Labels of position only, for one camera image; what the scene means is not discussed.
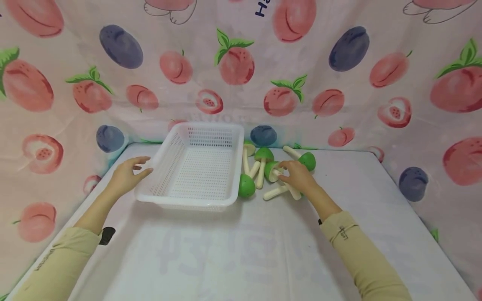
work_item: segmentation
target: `table surface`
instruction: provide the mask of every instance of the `table surface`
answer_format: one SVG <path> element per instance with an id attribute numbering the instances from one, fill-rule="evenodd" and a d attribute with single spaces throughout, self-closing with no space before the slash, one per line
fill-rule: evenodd
<path id="1" fill-rule="evenodd" d="M 129 146 L 65 227 L 105 188 L 117 164 L 158 148 Z M 276 160 L 290 159 L 281 149 L 272 151 Z M 414 300 L 475 300 L 373 154 L 312 153 L 317 182 L 353 215 Z M 128 193 L 105 224 L 115 235 L 97 248 L 69 300 L 360 300 L 309 202 L 289 193 L 263 201 L 277 185 L 265 181 L 253 198 L 238 199 L 223 213 L 161 209 Z"/>

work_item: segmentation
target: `white mushroom stem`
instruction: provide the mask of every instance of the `white mushroom stem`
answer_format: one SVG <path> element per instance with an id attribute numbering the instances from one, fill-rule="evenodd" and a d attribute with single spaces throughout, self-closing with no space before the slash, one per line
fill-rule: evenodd
<path id="1" fill-rule="evenodd" d="M 248 148 L 242 149 L 242 166 L 245 174 L 249 174 Z"/>
<path id="2" fill-rule="evenodd" d="M 271 171 L 275 176 L 279 176 L 280 174 L 282 174 L 279 170 L 277 169 L 273 169 Z M 288 188 L 288 190 L 290 191 L 291 193 L 291 196 L 295 199 L 295 200 L 299 200 L 301 199 L 301 193 L 295 189 L 293 186 L 289 185 L 288 183 L 284 183 L 284 185 L 286 186 L 286 188 Z"/>
<path id="3" fill-rule="evenodd" d="M 266 159 L 261 158 L 261 165 L 259 166 L 259 173 L 258 173 L 258 178 L 256 179 L 256 188 L 261 189 L 263 188 L 263 183 L 265 181 L 265 166 L 266 166 Z"/>
<path id="4" fill-rule="evenodd" d="M 258 172 L 260 166 L 261 166 L 261 162 L 256 161 L 253 165 L 253 168 L 251 168 L 251 170 L 249 171 L 249 173 L 247 175 L 251 179 L 254 179 L 254 176 L 256 176 L 256 173 Z"/>
<path id="5" fill-rule="evenodd" d="M 287 191 L 288 191 L 288 188 L 286 187 L 286 185 L 280 186 L 278 188 L 275 188 L 263 194 L 263 200 L 269 201 L 275 196 L 279 196 L 280 194 L 285 193 Z"/>
<path id="6" fill-rule="evenodd" d="M 292 149 L 287 145 L 283 146 L 283 150 L 288 154 L 292 155 L 293 157 L 295 157 L 296 160 L 300 159 L 301 157 L 301 154 L 299 152 L 295 151 L 294 149 Z"/>

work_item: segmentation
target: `person's right hand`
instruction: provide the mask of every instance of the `person's right hand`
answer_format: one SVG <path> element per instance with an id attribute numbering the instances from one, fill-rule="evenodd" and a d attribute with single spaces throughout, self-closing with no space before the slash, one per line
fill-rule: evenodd
<path id="1" fill-rule="evenodd" d="M 306 195 L 310 190 L 319 187 L 306 166 L 300 162 L 283 161 L 279 164 L 279 167 L 288 170 L 290 176 L 279 175 L 278 179 L 298 189 L 301 193 Z"/>

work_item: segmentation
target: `green leaf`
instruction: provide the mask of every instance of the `green leaf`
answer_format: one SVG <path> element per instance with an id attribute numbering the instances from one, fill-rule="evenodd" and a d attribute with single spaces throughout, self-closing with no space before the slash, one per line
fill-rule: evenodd
<path id="1" fill-rule="evenodd" d="M 221 45 L 221 47 L 226 49 L 229 48 L 229 38 L 224 32 L 219 30 L 219 28 L 217 28 L 217 41 L 219 42 L 219 45 Z"/>
<path id="2" fill-rule="evenodd" d="M 101 85 L 104 89 L 106 89 L 107 92 L 109 92 L 110 94 L 114 95 L 114 92 L 112 91 L 112 89 L 111 89 L 108 85 L 104 84 L 104 83 L 101 82 L 100 80 L 96 80 L 95 82 L 98 83 L 99 85 Z"/>
<path id="3" fill-rule="evenodd" d="M 5 49 L 0 52 L 0 92 L 3 96 L 7 96 L 5 93 L 5 88 L 3 86 L 3 72 L 5 67 L 12 61 L 18 58 L 20 54 L 20 49 L 18 47 L 13 47 L 9 49 Z"/>
<path id="4" fill-rule="evenodd" d="M 454 63 L 451 65 L 446 66 L 444 69 L 440 70 L 440 72 L 435 76 L 435 79 L 441 78 L 445 74 L 463 68 L 464 66 L 460 63 Z"/>
<path id="5" fill-rule="evenodd" d="M 99 71 L 97 71 L 96 66 L 92 66 L 89 69 L 89 75 L 94 81 L 98 81 L 100 79 L 100 73 L 99 73 Z"/>
<path id="6" fill-rule="evenodd" d="M 468 65 L 472 62 L 477 54 L 477 44 L 474 39 L 470 39 L 467 44 L 465 44 L 464 49 L 460 52 L 460 60 L 464 62 L 464 65 Z"/>
<path id="7" fill-rule="evenodd" d="M 293 82 L 293 89 L 300 89 L 301 87 L 303 87 L 305 85 L 307 75 L 308 74 L 305 74 L 295 79 L 295 81 Z"/>
<path id="8" fill-rule="evenodd" d="M 439 242 L 439 229 L 431 230 L 430 234 L 432 234 L 433 239 L 435 239 L 436 242 Z"/>
<path id="9" fill-rule="evenodd" d="M 93 78 L 88 74 L 77 74 L 75 76 L 72 76 L 71 78 L 67 78 L 65 82 L 68 82 L 69 84 L 75 84 L 84 80 L 93 80 Z"/>
<path id="10" fill-rule="evenodd" d="M 293 89 L 291 82 L 287 80 L 272 80 L 271 83 L 276 87 L 286 87 L 286 88 Z"/>
<path id="11" fill-rule="evenodd" d="M 305 100 L 305 96 L 303 95 L 303 93 L 300 90 L 293 90 L 293 92 L 295 92 L 295 94 L 300 99 L 300 103 L 302 104 L 303 101 Z"/>
<path id="12" fill-rule="evenodd" d="M 243 47 L 246 48 L 254 44 L 254 41 L 246 41 L 245 39 L 231 39 L 229 41 L 229 47 Z"/>
<path id="13" fill-rule="evenodd" d="M 228 52 L 227 49 L 219 48 L 216 55 L 214 56 L 214 66 L 219 65 L 223 56 Z"/>

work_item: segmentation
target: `toy mushroom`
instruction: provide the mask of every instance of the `toy mushroom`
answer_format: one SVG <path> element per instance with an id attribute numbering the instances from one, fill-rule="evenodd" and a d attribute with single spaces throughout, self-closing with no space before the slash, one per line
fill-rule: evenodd
<path id="1" fill-rule="evenodd" d="M 268 179 L 268 181 L 272 183 L 276 182 L 278 180 L 278 176 L 282 174 L 278 165 L 279 165 L 279 162 L 273 161 L 268 163 L 265 167 L 265 176 Z M 293 186 L 289 185 L 288 183 L 285 183 L 284 186 L 286 186 L 286 188 L 290 191 L 291 196 L 295 200 L 301 199 L 301 193 L 297 189 L 295 189 Z"/>
<path id="2" fill-rule="evenodd" d="M 295 157 L 295 159 L 298 160 L 301 164 L 306 166 L 308 171 L 313 171 L 315 169 L 316 159 L 312 153 L 306 152 L 304 154 L 300 154 L 299 152 L 295 151 L 287 145 L 283 146 L 283 150 L 291 156 Z"/>
<path id="3" fill-rule="evenodd" d="M 248 176 L 249 176 L 251 179 L 254 179 L 254 176 L 255 176 L 256 173 L 258 172 L 260 166 L 261 166 L 261 162 L 259 162 L 259 161 L 256 161 L 256 162 L 253 164 L 253 168 L 251 168 L 251 170 L 250 170 L 249 173 L 248 173 Z"/>
<path id="4" fill-rule="evenodd" d="M 242 198 L 249 198 L 254 195 L 256 191 L 256 186 L 253 179 L 247 174 L 241 174 L 240 177 L 240 187 L 238 190 L 238 196 Z"/>
<path id="5" fill-rule="evenodd" d="M 250 168 L 248 163 L 248 157 L 254 155 L 256 151 L 256 146 L 248 140 L 244 140 L 244 145 L 242 147 L 242 166 L 245 174 L 249 174 Z"/>
<path id="6" fill-rule="evenodd" d="M 288 190 L 289 189 L 286 185 L 281 185 L 278 188 L 275 188 L 275 189 L 270 190 L 270 191 L 266 192 L 265 194 L 263 194 L 263 200 L 269 201 L 272 198 L 274 198 L 275 196 L 279 196 L 280 194 L 283 194 L 283 193 L 287 192 Z"/>
<path id="7" fill-rule="evenodd" d="M 261 165 L 259 166 L 258 177 L 256 179 L 256 188 L 261 189 L 263 188 L 263 183 L 265 180 L 264 170 L 266 163 L 274 161 L 274 156 L 269 148 L 261 147 L 254 155 L 254 159 L 261 162 Z"/>

